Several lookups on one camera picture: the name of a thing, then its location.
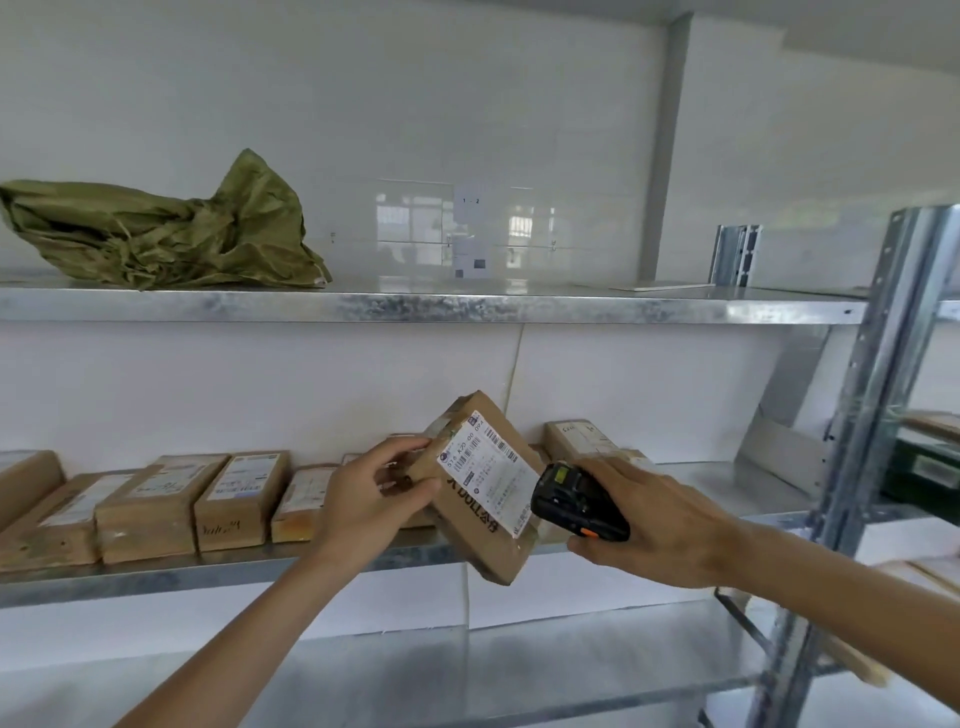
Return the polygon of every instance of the shipping label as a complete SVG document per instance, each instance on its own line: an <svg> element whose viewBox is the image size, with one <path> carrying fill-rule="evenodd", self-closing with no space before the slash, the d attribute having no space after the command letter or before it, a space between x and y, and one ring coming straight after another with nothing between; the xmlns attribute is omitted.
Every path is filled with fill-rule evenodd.
<svg viewBox="0 0 960 728"><path fill-rule="evenodd" d="M47 516L40 525L70 525L93 520L97 503L119 490L136 473L104 475L82 493L63 506L57 513Z"/></svg>
<svg viewBox="0 0 960 728"><path fill-rule="evenodd" d="M230 460L207 500L231 500L255 497L263 491L274 471L280 454L239 455Z"/></svg>
<svg viewBox="0 0 960 728"><path fill-rule="evenodd" d="M326 488L335 468L317 468L309 471L298 471L290 482L293 491L290 497L280 505L278 513L292 513L294 511L313 511L324 507Z"/></svg>
<svg viewBox="0 0 960 728"><path fill-rule="evenodd" d="M182 493L207 466L203 463L166 465L131 490L125 497L161 497Z"/></svg>
<svg viewBox="0 0 960 728"><path fill-rule="evenodd" d="M474 411L451 438L437 462L514 538L530 521L537 472Z"/></svg>
<svg viewBox="0 0 960 728"><path fill-rule="evenodd" d="M580 455L609 454L619 449L592 423L561 423L558 428L573 450Z"/></svg>

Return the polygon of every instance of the white ceiling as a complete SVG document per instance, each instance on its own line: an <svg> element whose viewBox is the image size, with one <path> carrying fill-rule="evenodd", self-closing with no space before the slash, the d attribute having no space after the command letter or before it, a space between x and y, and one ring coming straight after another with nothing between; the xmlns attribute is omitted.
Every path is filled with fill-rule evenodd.
<svg viewBox="0 0 960 728"><path fill-rule="evenodd" d="M685 12L785 28L792 48L960 74L960 0L474 0L639 23Z"/></svg>

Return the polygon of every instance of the package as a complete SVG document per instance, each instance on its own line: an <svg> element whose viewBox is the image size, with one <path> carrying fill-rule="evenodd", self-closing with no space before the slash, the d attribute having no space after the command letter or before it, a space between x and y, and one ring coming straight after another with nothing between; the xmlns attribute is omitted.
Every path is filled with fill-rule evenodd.
<svg viewBox="0 0 960 728"><path fill-rule="evenodd" d="M457 399L425 432L433 441L402 458L400 486L440 478L427 516L484 578L510 584L537 542L540 457L483 392Z"/></svg>
<svg viewBox="0 0 960 728"><path fill-rule="evenodd" d="M619 448L590 420L562 420L543 426L543 446L554 460L614 455Z"/></svg>
<svg viewBox="0 0 960 728"><path fill-rule="evenodd" d="M314 537L324 508L326 486L339 467L323 463L294 473L270 521L270 538L275 544L310 541Z"/></svg>
<svg viewBox="0 0 960 728"><path fill-rule="evenodd" d="M62 484L63 471L52 450L0 452L0 531Z"/></svg>
<svg viewBox="0 0 960 728"><path fill-rule="evenodd" d="M0 534L0 570L96 564L94 509L139 471L71 478Z"/></svg>
<svg viewBox="0 0 960 728"><path fill-rule="evenodd" d="M916 559L908 563L960 598L960 556Z"/></svg>
<svg viewBox="0 0 960 728"><path fill-rule="evenodd" d="M200 551L265 544L289 468L286 450L231 457L193 506Z"/></svg>
<svg viewBox="0 0 960 728"><path fill-rule="evenodd" d="M197 552L193 504L229 455L163 455L97 506L105 564Z"/></svg>
<svg viewBox="0 0 960 728"><path fill-rule="evenodd" d="M903 426L960 445L960 415L914 410L902 418Z"/></svg>
<svg viewBox="0 0 960 728"><path fill-rule="evenodd" d="M553 462L553 458L550 457L550 453L546 451L546 448L543 445L531 445L530 449L540 456L540 460L543 462L543 465L549 465Z"/></svg>

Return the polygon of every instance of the finger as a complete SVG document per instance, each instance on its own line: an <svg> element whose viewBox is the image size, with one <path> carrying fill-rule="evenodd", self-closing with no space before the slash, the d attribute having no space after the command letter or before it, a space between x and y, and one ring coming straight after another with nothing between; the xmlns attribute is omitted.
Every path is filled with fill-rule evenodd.
<svg viewBox="0 0 960 728"><path fill-rule="evenodd" d="M423 506L428 505L440 492L442 486L443 483L439 478L428 477L414 485L409 491L387 498L387 508L391 521L395 522L397 527L403 525Z"/></svg>
<svg viewBox="0 0 960 728"><path fill-rule="evenodd" d="M364 452L353 462L359 463L359 467L364 470L376 472L383 466L394 462L402 452L425 448L429 444L429 437L391 437Z"/></svg>
<svg viewBox="0 0 960 728"><path fill-rule="evenodd" d="M386 485L387 483L396 483L396 472L390 468L381 468L373 474L373 482L377 485Z"/></svg>

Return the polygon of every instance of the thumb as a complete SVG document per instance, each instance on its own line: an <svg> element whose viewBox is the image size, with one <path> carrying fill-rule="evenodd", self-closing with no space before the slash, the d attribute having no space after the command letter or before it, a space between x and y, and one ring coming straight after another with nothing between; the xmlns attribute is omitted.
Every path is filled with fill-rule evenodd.
<svg viewBox="0 0 960 728"><path fill-rule="evenodd" d="M426 480L421 480L405 493L388 497L388 510L391 518L396 519L399 523L405 522L423 506L428 505L436 494L440 492L442 485L443 483L439 478L430 477Z"/></svg>

